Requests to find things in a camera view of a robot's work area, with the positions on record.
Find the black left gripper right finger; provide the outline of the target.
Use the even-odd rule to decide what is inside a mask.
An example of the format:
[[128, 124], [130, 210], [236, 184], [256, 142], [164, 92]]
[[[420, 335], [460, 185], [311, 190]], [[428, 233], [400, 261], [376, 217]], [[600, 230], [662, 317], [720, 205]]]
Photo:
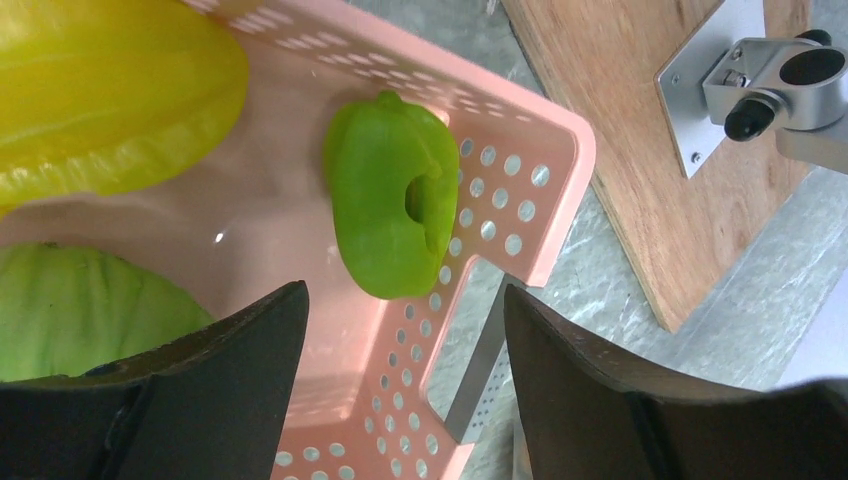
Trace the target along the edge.
[[769, 392], [684, 374], [505, 291], [518, 410], [537, 479], [843, 479], [847, 383]]

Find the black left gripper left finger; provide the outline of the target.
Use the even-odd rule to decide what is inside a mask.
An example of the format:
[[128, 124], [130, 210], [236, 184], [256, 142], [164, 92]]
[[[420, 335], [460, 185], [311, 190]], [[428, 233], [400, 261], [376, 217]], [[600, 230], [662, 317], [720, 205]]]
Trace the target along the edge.
[[267, 479], [309, 314], [304, 281], [81, 376], [1, 387], [5, 479]]

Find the pink plastic basket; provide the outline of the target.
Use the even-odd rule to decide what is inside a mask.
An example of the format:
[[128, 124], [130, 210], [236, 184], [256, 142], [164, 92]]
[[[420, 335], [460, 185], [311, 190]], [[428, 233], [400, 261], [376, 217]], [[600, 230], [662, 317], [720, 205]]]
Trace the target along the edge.
[[455, 479], [588, 123], [341, 1], [1, 5], [1, 475]]

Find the green star fruit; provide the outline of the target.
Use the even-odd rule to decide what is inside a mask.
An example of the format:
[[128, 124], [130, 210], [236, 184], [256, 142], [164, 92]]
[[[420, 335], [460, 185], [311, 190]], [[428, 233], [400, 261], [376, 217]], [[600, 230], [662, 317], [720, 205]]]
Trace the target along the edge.
[[458, 206], [460, 154], [448, 126], [383, 90], [334, 114], [322, 160], [338, 249], [354, 282], [385, 300], [426, 294]]

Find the yellow mango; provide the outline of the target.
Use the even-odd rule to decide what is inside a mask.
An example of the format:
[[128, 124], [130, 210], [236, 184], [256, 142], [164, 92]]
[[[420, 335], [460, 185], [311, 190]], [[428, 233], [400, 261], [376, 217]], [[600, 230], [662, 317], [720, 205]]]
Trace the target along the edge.
[[1, 207], [114, 195], [171, 179], [218, 147], [248, 59], [180, 1], [1, 5]]

